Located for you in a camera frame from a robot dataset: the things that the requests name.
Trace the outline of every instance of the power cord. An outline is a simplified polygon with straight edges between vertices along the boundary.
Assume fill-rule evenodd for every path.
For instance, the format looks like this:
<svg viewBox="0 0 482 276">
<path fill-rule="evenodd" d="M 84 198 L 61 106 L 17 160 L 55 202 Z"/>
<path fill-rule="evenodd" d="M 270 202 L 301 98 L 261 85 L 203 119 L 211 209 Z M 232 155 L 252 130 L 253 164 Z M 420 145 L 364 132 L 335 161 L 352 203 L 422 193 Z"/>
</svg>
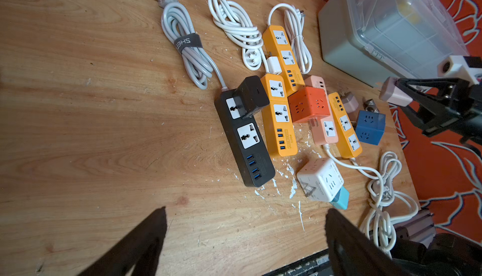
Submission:
<svg viewBox="0 0 482 276">
<path fill-rule="evenodd" d="M 362 222 L 360 231 L 365 233 L 365 236 L 370 239 L 370 224 L 373 220 L 373 243 L 391 258 L 390 250 L 393 249 L 393 246 L 397 242 L 397 234 L 395 233 L 394 225 L 405 222 L 418 213 L 418 204 L 411 196 L 393 189 L 393 179 L 400 173 L 402 167 L 397 155 L 394 152 L 385 152 L 380 158 L 379 171 L 377 171 L 371 167 L 359 166 L 355 158 L 350 159 L 354 165 L 340 162 L 331 154 L 329 144 L 323 145 L 323 149 L 325 149 L 328 156 L 336 164 L 358 170 L 364 176 L 372 179 L 367 185 L 367 189 L 373 201 L 369 202 L 372 209 L 370 209 L 370 212 Z M 371 171 L 375 176 L 370 175 L 365 171 Z M 410 210 L 410 213 L 390 217 L 388 212 L 383 211 L 383 207 L 391 205 L 395 198 L 403 201 Z"/>
<path fill-rule="evenodd" d="M 162 30 L 172 44 L 174 44 L 174 41 L 180 37 L 196 33 L 191 17 L 187 9 L 181 3 L 177 0 L 157 1 L 159 6 L 164 8 L 161 19 Z M 207 89 L 207 80 L 213 76 L 211 74 L 213 71 L 216 72 L 216 75 L 219 78 L 222 91 L 228 90 L 219 68 L 203 48 L 186 46 L 182 49 L 181 56 L 184 61 L 186 72 L 194 84 L 201 90 Z"/>
<path fill-rule="evenodd" d="M 243 48 L 243 62 L 251 71 L 259 69 L 261 62 L 269 73 L 266 57 L 263 53 L 261 32 L 253 25 L 249 15 L 236 2 L 226 0 L 208 0 L 213 21 L 226 33 L 226 36 Z"/>
<path fill-rule="evenodd" d="M 301 74 L 307 74 L 311 70 L 313 59 L 303 41 L 305 15 L 303 11 L 296 9 L 293 5 L 280 3 L 275 5 L 269 12 L 268 26 L 271 25 L 271 16 L 273 15 L 273 12 L 280 7 L 286 8 L 284 11 L 284 27 L 291 42 L 294 58 L 296 59 L 296 62 L 298 62 Z"/>
</svg>

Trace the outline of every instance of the white power adapter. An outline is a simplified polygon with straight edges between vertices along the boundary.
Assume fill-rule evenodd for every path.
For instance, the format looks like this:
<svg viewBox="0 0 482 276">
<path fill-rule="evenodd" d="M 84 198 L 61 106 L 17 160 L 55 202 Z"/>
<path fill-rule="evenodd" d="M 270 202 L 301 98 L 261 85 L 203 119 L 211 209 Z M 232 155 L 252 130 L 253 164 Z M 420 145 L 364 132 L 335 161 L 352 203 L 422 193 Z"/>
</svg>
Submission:
<svg viewBox="0 0 482 276">
<path fill-rule="evenodd" d="M 335 162 L 330 158 L 309 161 L 296 177 L 305 196 L 312 201 L 333 201 L 344 183 Z"/>
</svg>

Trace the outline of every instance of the gray plastic container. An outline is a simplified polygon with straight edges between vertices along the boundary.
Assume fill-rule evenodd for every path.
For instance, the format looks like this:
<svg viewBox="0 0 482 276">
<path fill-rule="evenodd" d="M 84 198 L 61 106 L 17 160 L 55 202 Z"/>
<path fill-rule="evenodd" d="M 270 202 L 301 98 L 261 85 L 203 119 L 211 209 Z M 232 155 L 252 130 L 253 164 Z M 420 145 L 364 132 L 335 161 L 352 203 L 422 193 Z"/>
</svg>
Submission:
<svg viewBox="0 0 482 276">
<path fill-rule="evenodd" d="M 374 87 L 436 78 L 447 56 L 468 55 L 439 0 L 329 0 L 318 21 L 323 60 Z"/>
</svg>

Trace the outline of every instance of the table surface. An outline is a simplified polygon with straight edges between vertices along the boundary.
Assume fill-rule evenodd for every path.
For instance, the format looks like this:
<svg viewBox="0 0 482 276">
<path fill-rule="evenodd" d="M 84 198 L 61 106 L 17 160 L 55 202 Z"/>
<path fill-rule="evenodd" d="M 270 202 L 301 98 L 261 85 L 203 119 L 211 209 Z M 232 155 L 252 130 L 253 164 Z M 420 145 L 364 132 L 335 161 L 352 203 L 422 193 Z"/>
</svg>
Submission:
<svg viewBox="0 0 482 276">
<path fill-rule="evenodd" d="M 179 1 L 230 88 L 264 74 L 244 67 L 206 0 Z M 310 74 L 328 92 L 377 98 L 323 62 L 322 0 L 232 1 L 261 32 L 275 4 L 303 9 Z M 308 201 L 301 188 L 289 198 L 295 172 L 325 156 L 307 124 L 295 125 L 301 152 L 273 159 L 277 187 L 268 182 L 260 196 L 245 187 L 214 108 L 219 81 L 194 86 L 162 32 L 161 11 L 154 0 L 0 2 L 1 274 L 76 274 L 162 206 L 169 229 L 159 274 L 261 274 L 326 249 L 331 205 Z M 282 25 L 282 10 L 273 23 Z M 376 167 L 394 151 L 404 164 L 394 186 L 417 199 L 389 107 L 376 102 L 386 133 L 379 146 L 363 144 L 358 161 Z M 256 120 L 264 135 L 261 114 Z M 350 192 L 343 214 L 357 225 L 368 181 L 339 169 Z M 392 207 L 407 212 L 399 201 Z"/>
</svg>

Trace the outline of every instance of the yellow power strip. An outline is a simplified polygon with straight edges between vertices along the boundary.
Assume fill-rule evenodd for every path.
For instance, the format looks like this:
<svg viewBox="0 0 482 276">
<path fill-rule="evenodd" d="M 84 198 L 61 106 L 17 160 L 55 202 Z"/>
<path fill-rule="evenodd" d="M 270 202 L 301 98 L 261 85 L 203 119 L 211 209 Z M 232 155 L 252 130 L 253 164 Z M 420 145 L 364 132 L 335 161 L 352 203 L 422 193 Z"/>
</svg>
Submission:
<svg viewBox="0 0 482 276">
<path fill-rule="evenodd" d="M 268 153 L 271 157 L 295 155 L 298 153 L 298 146 L 283 77 L 268 73 L 263 76 L 261 83 L 269 98 L 269 105 L 261 111 Z"/>
<path fill-rule="evenodd" d="M 263 42 L 269 56 L 276 56 L 280 61 L 286 96 L 290 96 L 305 86 L 300 68 L 293 56 L 288 36 L 282 26 L 271 25 L 263 33 Z"/>
<path fill-rule="evenodd" d="M 336 143 L 338 151 L 342 158 L 356 158 L 362 152 L 362 146 L 353 126 L 351 126 L 350 118 L 346 114 L 340 95 L 337 92 L 331 93 L 328 95 L 328 101 L 332 108 L 334 124 L 338 133 L 338 142 Z"/>
</svg>

